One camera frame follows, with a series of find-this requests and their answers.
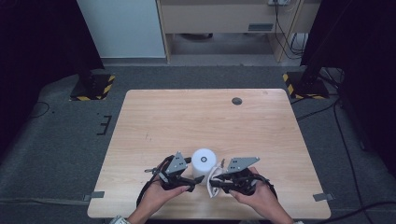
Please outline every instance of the metal bracket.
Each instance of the metal bracket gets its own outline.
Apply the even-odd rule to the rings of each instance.
[[[187,169],[187,163],[184,160],[183,156],[181,153],[178,151],[175,155],[175,157],[172,159],[171,163],[169,164],[168,168],[166,169],[167,174],[172,174],[177,171],[185,170]]]
[[[251,164],[259,161],[258,157],[246,157],[246,158],[232,158],[228,168],[226,170],[226,174],[236,173],[248,168]]]

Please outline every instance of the electric outlet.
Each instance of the electric outlet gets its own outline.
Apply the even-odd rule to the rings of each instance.
[[[290,0],[268,0],[269,6],[279,5],[279,6],[286,6],[290,4]]]

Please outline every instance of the wooden table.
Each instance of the wooden table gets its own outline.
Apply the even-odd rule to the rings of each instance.
[[[238,97],[241,105],[234,105]],[[254,164],[275,185],[279,201],[293,218],[328,218],[304,139],[283,90],[128,91],[95,191],[90,217],[128,217],[151,178],[144,170],[180,151],[213,150],[225,164],[233,157],[261,158]],[[192,178],[191,167],[183,176]],[[183,193],[152,218],[262,219],[250,207],[221,192],[210,199],[205,186]]]

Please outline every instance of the gray plastic part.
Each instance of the gray plastic part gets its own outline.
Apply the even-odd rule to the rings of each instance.
[[[320,202],[320,201],[331,201],[334,200],[335,197],[332,195],[332,193],[320,193],[320,194],[314,194],[314,199],[315,202]]]
[[[232,158],[226,174],[232,174],[248,168],[251,164],[259,161],[258,157]]]
[[[177,171],[185,170],[187,169],[187,163],[184,160],[183,156],[181,155],[180,152],[177,152],[175,157],[172,159],[171,163],[168,166],[168,169],[166,169],[167,174],[172,174]]]
[[[89,202],[92,198],[103,198],[105,197],[104,191],[94,191],[91,194],[85,194],[82,197],[82,201]]]
[[[165,183],[169,183],[169,180],[168,180],[168,178],[166,178],[166,176],[165,176],[165,175],[163,175],[163,173],[159,173],[159,176],[160,176],[161,180],[163,180],[163,182],[165,182]]]

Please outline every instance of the wall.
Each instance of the wall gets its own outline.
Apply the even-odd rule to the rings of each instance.
[[[101,58],[164,58],[155,0],[78,0]]]

